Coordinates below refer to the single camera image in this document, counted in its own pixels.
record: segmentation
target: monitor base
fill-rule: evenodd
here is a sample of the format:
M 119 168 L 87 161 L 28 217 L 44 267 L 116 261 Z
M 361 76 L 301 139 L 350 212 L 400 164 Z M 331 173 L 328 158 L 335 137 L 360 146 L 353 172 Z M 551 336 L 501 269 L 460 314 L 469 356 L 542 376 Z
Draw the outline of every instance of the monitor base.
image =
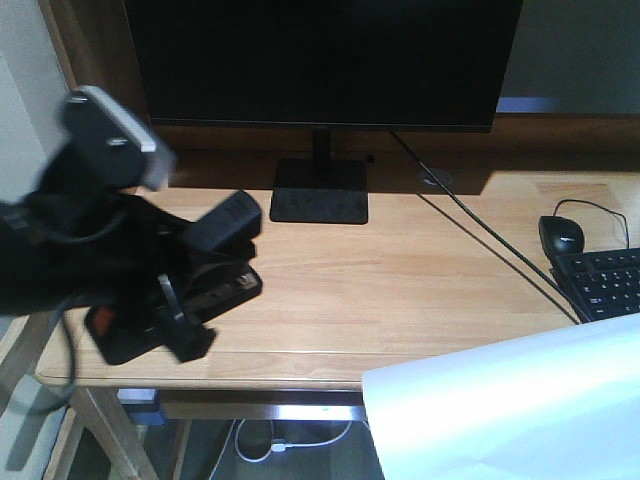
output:
M 313 160 L 278 164 L 269 218 L 273 222 L 363 225 L 369 220 L 364 162 L 332 161 L 321 170 Z

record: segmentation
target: monitor stand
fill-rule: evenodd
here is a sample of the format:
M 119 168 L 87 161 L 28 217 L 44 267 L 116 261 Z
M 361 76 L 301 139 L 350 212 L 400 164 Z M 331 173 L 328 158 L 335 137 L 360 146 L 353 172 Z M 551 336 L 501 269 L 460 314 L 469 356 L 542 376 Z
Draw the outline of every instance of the monitor stand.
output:
M 365 224 L 364 162 L 332 161 L 329 128 L 313 129 L 313 159 L 278 163 L 269 218 L 274 222 Z

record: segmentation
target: desk leg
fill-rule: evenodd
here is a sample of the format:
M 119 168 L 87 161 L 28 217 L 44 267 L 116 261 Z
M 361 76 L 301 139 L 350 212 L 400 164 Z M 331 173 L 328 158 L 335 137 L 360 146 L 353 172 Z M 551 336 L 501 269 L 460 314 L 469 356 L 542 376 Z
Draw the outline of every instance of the desk leg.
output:
M 70 403 L 124 480 L 158 480 L 113 389 L 78 387 Z

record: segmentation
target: white cable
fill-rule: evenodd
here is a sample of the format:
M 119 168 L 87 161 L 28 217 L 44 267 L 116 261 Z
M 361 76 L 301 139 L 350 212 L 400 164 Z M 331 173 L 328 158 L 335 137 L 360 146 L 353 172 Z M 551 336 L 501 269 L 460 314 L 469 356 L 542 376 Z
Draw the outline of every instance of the white cable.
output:
M 222 461 L 222 457 L 224 456 L 224 452 L 227 450 L 227 445 L 229 445 L 229 439 L 231 438 L 231 434 L 233 433 L 233 428 L 236 426 L 236 421 L 231 421 L 231 426 L 229 427 L 229 431 L 227 432 L 227 437 L 224 439 L 224 443 L 222 444 L 222 450 L 218 455 L 218 459 L 216 460 L 213 469 L 211 469 L 211 473 L 209 474 L 209 480 L 213 480 L 213 476 L 216 474 L 218 467 L 220 466 L 220 462 Z
M 269 425 L 271 426 L 271 441 L 269 442 L 270 443 L 269 449 L 261 457 L 253 457 L 253 458 L 252 457 L 247 457 L 240 450 L 240 442 L 239 442 L 240 430 L 242 430 L 242 427 L 244 426 L 246 421 L 247 421 L 246 419 L 245 420 L 241 420 L 240 424 L 238 425 L 238 428 L 236 430 L 236 435 L 235 435 L 234 442 L 233 442 L 234 443 L 234 447 L 236 449 L 236 453 L 245 462 L 249 462 L 249 463 L 260 463 L 260 462 L 263 462 L 269 457 L 269 455 L 271 455 L 271 445 L 273 445 L 274 437 L 275 437 L 275 429 L 274 429 L 274 426 L 273 426 L 273 420 L 269 420 Z
M 344 428 L 344 430 L 342 430 L 342 432 L 340 432 L 340 434 L 330 440 L 326 440 L 324 442 L 317 442 L 317 443 L 280 443 L 280 442 L 273 442 L 271 445 L 271 451 L 273 452 L 283 452 L 285 449 L 287 448 L 311 448 L 311 447 L 326 447 L 327 445 L 331 445 L 332 443 L 336 443 L 337 441 L 339 441 L 340 439 L 342 439 L 342 437 L 344 437 L 348 432 L 349 429 L 351 428 L 353 422 L 348 422 L 347 426 Z

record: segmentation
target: keyboard key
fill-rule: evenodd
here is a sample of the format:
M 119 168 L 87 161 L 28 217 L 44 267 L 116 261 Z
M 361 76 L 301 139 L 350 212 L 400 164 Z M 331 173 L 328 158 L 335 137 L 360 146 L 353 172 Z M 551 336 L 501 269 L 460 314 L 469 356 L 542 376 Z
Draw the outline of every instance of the keyboard key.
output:
M 589 266 L 584 262 L 584 260 L 573 260 L 571 262 L 571 266 L 575 272 L 588 272 Z

